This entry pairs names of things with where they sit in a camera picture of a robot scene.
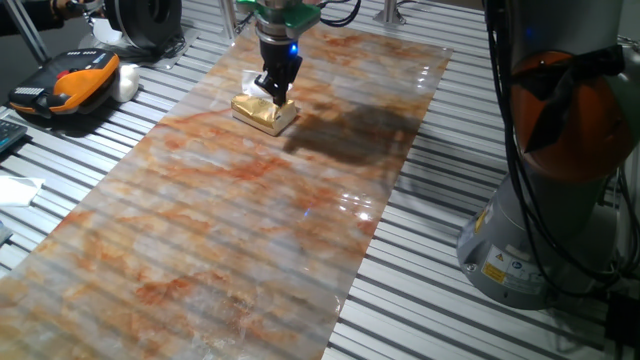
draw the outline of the gray pole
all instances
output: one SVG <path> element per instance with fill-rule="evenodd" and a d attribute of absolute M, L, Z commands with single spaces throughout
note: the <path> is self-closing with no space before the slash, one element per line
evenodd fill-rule
<path fill-rule="evenodd" d="M 27 44 L 27 47 L 29 47 L 29 50 L 31 50 L 38 64 L 42 66 L 51 60 L 47 47 L 44 45 L 38 30 L 36 30 L 35 25 L 33 25 L 24 6 L 22 6 L 22 2 L 20 2 L 20 0 L 5 0 L 5 4 L 13 23 L 20 31 L 24 42 Z"/>
<path fill-rule="evenodd" d="M 404 25 L 407 21 L 398 11 L 398 0 L 385 0 L 384 9 L 374 16 L 373 20 L 383 24 Z"/>
<path fill-rule="evenodd" d="M 233 40 L 236 37 L 236 11 L 233 7 L 233 0 L 220 0 L 220 12 L 222 13 L 222 21 L 224 22 L 224 32 L 228 39 Z"/>

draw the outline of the marble slab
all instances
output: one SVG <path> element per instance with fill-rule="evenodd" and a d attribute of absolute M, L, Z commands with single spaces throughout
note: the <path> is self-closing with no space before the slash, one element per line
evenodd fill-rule
<path fill-rule="evenodd" d="M 317 359 L 451 50 L 319 25 L 274 138 L 253 31 L 13 272 L 0 359 Z"/>

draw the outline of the gold foil package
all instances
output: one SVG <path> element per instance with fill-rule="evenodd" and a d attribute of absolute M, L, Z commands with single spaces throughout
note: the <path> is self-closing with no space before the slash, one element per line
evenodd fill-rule
<path fill-rule="evenodd" d="M 297 115 L 293 100 L 282 106 L 268 100 L 246 95 L 236 95 L 231 100 L 233 117 L 260 129 L 271 136 L 277 136 Z"/>

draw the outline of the slotted metal table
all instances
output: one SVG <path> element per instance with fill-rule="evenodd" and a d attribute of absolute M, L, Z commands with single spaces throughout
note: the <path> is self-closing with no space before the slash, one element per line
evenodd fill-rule
<path fill-rule="evenodd" d="M 324 16 L 344 17 L 332 4 Z M 210 0 L 183 0 L 183 25 L 201 33 L 171 70 L 140 68 L 131 102 L 108 102 L 72 137 L 26 123 L 31 140 L 0 175 L 44 178 L 29 208 L 0 208 L 15 235 L 0 247 L 0 277 L 18 265 L 216 63 L 230 45 Z M 502 119 L 481 11 L 407 4 L 404 26 L 375 22 L 383 0 L 363 1 L 350 27 L 453 48 L 453 56 L 342 309 L 325 359 L 632 359 L 604 339 L 606 308 L 522 311 L 475 289 L 458 267 L 456 236 L 506 174 Z"/>

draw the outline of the keyboard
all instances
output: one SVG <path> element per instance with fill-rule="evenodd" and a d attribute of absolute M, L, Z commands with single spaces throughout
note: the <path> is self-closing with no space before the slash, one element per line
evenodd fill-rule
<path fill-rule="evenodd" d="M 20 140 L 27 133 L 27 127 L 0 120 L 0 153 L 7 150 L 13 143 Z"/>

